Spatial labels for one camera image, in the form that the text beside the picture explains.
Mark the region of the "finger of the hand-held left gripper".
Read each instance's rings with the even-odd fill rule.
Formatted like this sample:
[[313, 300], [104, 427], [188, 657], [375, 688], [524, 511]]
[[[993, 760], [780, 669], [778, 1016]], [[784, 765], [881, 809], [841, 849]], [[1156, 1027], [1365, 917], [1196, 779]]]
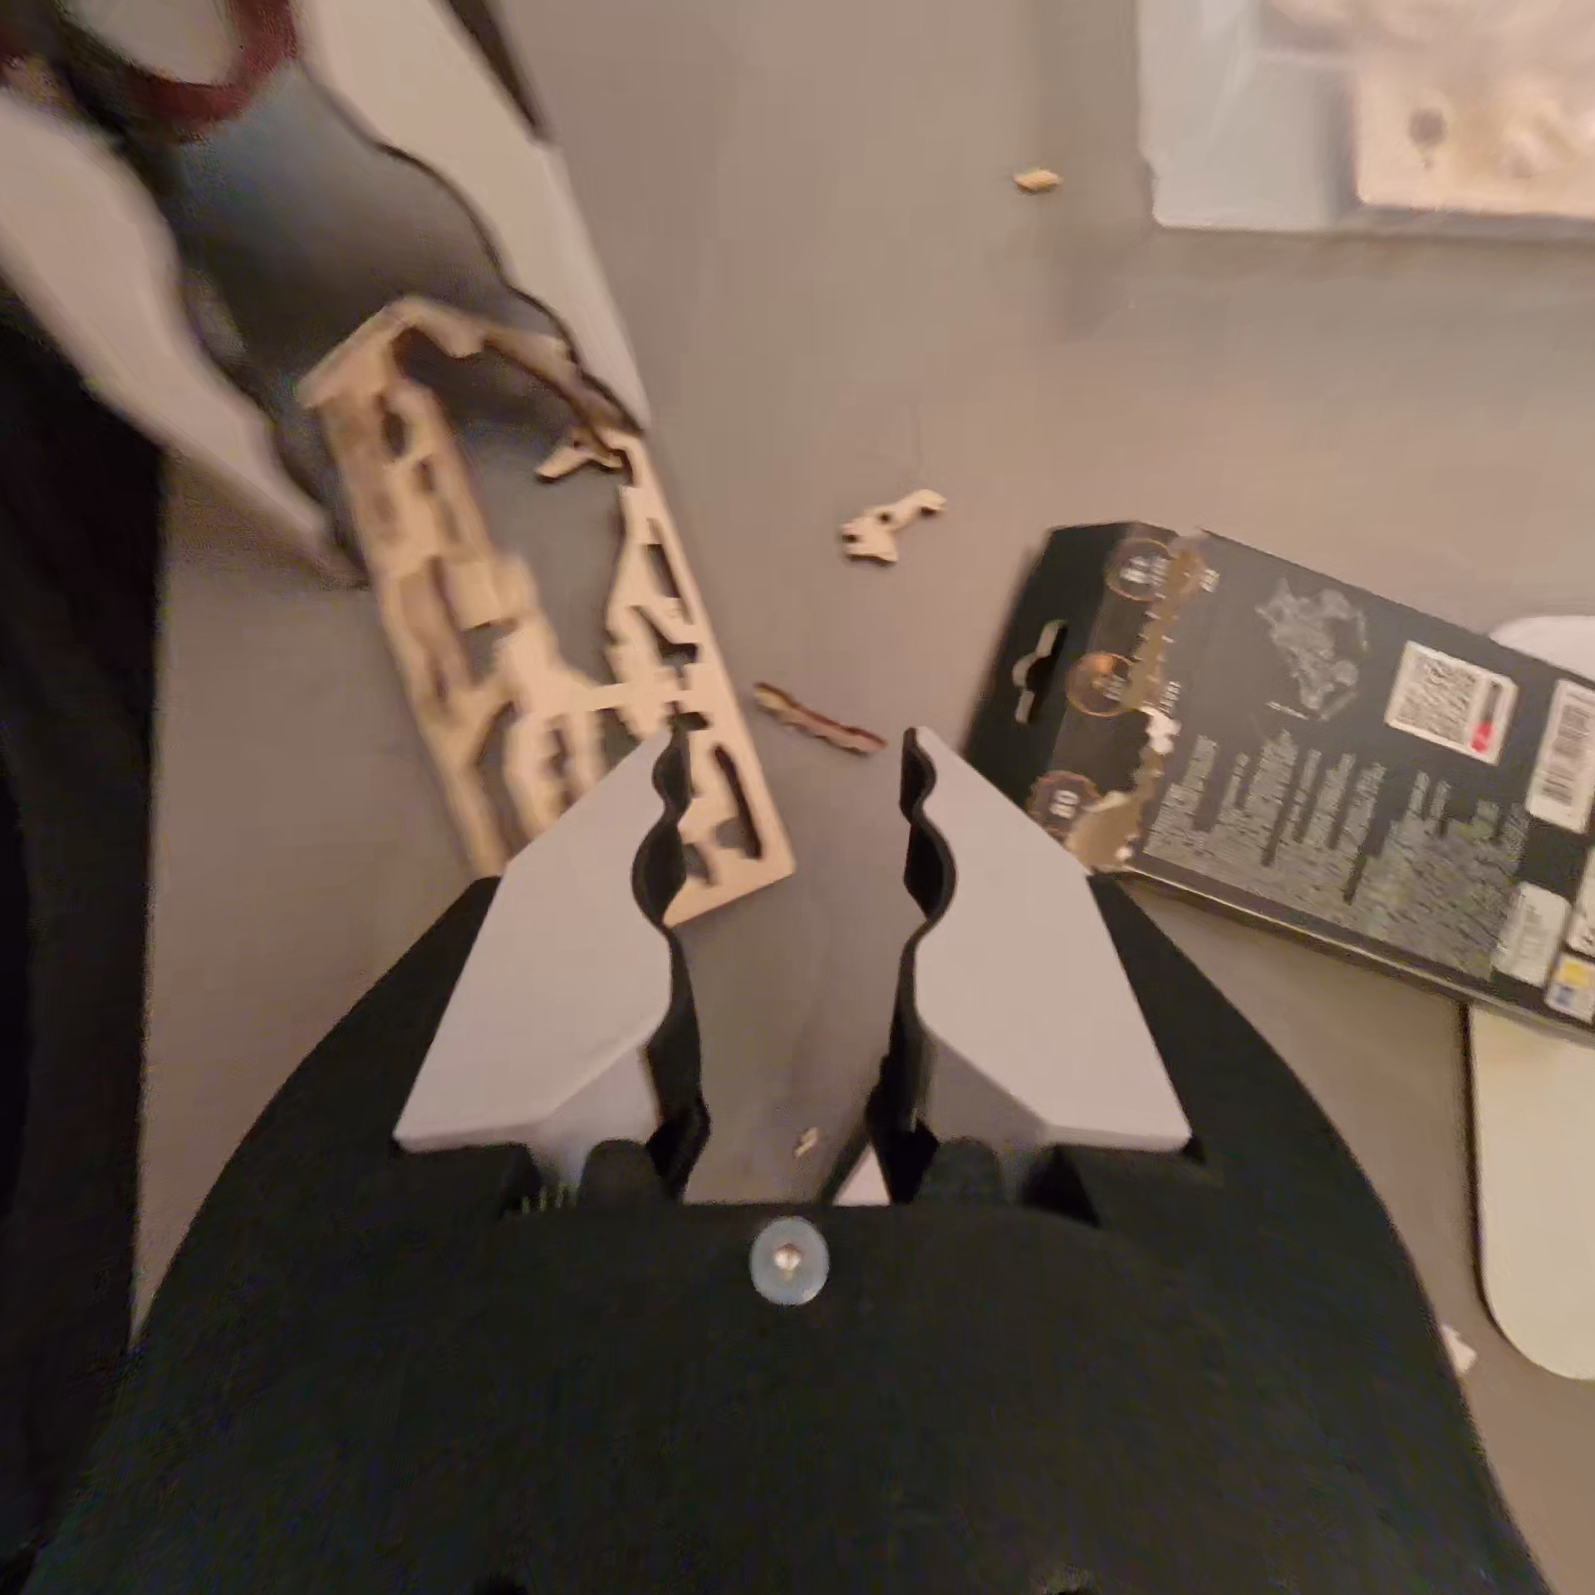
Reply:
[[292, 25], [317, 87], [368, 143], [427, 169], [463, 205], [508, 289], [647, 429], [632, 340], [499, 6], [294, 2]]
[[94, 397], [225, 490], [326, 581], [356, 583], [263, 414], [206, 359], [150, 194], [100, 137], [24, 99], [1, 105], [1, 262], [5, 283]]

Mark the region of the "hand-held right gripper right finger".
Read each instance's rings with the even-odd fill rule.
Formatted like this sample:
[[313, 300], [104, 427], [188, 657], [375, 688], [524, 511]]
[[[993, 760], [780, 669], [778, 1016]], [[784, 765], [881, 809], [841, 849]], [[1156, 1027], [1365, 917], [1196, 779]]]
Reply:
[[907, 1204], [974, 1143], [1025, 1196], [1065, 1149], [1182, 1153], [1179, 1101], [1089, 875], [934, 731], [903, 735], [898, 965], [865, 1107], [863, 1204]]

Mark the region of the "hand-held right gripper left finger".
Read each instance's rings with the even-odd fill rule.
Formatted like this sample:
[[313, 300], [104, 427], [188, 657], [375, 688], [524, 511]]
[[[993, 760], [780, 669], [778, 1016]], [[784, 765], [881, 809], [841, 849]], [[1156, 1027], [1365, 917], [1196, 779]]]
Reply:
[[573, 1189], [634, 1143], [685, 1193], [710, 1115], [683, 948], [683, 729], [638, 744], [505, 868], [393, 1128], [406, 1153], [516, 1145]]

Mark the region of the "wooden sheet frame with cutouts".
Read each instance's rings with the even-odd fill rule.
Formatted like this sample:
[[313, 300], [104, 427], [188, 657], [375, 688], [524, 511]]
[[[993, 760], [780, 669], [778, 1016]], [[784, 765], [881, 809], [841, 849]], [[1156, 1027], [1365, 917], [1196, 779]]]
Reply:
[[[465, 450], [402, 342], [453, 363], [497, 355], [558, 397], [567, 429], [535, 475], [596, 469], [613, 488], [617, 547], [600, 606], [607, 680], [573, 665], [525, 558], [499, 547]], [[563, 336], [404, 296], [300, 382], [322, 427], [393, 663], [467, 862], [501, 874], [634, 744], [685, 733], [679, 822], [687, 883], [668, 925], [717, 912], [795, 872], [700, 587], [641, 431]]]

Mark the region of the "toothed wooden strip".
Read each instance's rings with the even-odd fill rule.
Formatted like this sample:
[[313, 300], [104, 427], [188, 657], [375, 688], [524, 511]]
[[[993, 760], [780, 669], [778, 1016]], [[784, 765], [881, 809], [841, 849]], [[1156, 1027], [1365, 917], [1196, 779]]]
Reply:
[[810, 708], [788, 689], [769, 682], [755, 682], [750, 688], [750, 701], [757, 712], [774, 724], [801, 733], [814, 743], [826, 744], [848, 756], [875, 756], [886, 748], [884, 737], [860, 725], [843, 724], [827, 714]]

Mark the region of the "wooden parts sheet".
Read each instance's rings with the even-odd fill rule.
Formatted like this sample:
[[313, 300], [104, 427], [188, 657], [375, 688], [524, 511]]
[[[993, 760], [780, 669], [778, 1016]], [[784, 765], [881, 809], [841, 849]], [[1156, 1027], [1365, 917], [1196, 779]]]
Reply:
[[1348, 4], [1365, 207], [1593, 217], [1591, 2]]

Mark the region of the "black cardboard box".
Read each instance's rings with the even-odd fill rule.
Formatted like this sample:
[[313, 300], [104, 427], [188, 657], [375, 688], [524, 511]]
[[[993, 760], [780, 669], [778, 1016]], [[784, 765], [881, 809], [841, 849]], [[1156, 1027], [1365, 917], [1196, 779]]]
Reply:
[[1591, 1037], [1591, 619], [1507, 640], [1211, 532], [1050, 532], [966, 762], [1084, 868]]

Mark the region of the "small jagged wooden part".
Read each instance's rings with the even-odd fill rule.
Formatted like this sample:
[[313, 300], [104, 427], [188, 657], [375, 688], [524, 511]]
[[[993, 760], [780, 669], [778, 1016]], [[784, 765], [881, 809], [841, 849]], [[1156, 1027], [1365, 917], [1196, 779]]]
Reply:
[[882, 505], [858, 511], [841, 524], [841, 553], [854, 564], [896, 566], [903, 534], [920, 520], [943, 513], [947, 500], [930, 488], [917, 488]]

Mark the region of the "clear plastic container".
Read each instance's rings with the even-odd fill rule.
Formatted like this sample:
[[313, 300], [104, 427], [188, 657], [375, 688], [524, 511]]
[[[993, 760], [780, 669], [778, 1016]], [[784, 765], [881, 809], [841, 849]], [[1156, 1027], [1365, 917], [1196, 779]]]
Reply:
[[1591, 243], [1589, 224], [1367, 207], [1350, 146], [1350, 4], [1135, 6], [1141, 152], [1167, 230]]

